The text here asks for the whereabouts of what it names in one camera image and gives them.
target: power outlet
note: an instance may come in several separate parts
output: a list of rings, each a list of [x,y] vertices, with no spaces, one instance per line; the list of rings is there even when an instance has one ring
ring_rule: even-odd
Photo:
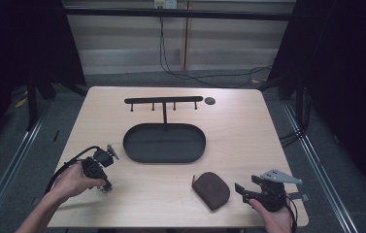
[[[165,9],[165,0],[154,0],[155,9]]]
[[[177,0],[165,0],[165,9],[177,9]]]

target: leather pouch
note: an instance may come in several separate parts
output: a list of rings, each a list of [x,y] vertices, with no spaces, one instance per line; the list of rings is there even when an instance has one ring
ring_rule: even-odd
[[[193,181],[192,188],[212,211],[220,208],[230,198],[228,185],[212,172],[204,173],[197,181]]]

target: table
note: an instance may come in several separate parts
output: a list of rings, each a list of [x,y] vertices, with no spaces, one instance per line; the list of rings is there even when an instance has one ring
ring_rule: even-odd
[[[142,164],[122,146],[125,133],[145,122],[162,122],[161,105],[130,105],[125,98],[195,96],[216,103],[167,105],[168,122],[189,123],[203,130],[207,145],[201,158],[188,164]],[[89,90],[57,168],[90,146],[112,144],[119,160],[105,168],[113,191],[93,188],[71,198],[55,213],[49,227],[254,227],[263,226],[258,213],[242,202],[234,183],[260,192],[251,175],[273,168],[291,175],[263,96],[258,90],[217,88],[103,87]],[[191,187],[192,177],[219,175],[230,188],[228,202],[211,212]],[[287,183],[287,192],[297,186]],[[308,224],[296,200],[298,225]]]

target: white wall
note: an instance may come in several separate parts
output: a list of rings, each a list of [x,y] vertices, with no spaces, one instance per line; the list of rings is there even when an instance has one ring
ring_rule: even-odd
[[[65,0],[64,4],[153,8],[153,0]],[[291,0],[178,1],[179,9],[204,11],[290,13],[293,6]],[[161,70],[158,17],[68,18],[86,74]],[[267,66],[277,54],[285,28],[283,21],[167,17],[164,18],[167,61],[172,70]]]

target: black tray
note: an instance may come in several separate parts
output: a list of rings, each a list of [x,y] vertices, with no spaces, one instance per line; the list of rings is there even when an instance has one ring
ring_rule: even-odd
[[[122,143],[136,162],[190,163],[203,155],[206,137],[192,124],[142,123],[130,128]]]

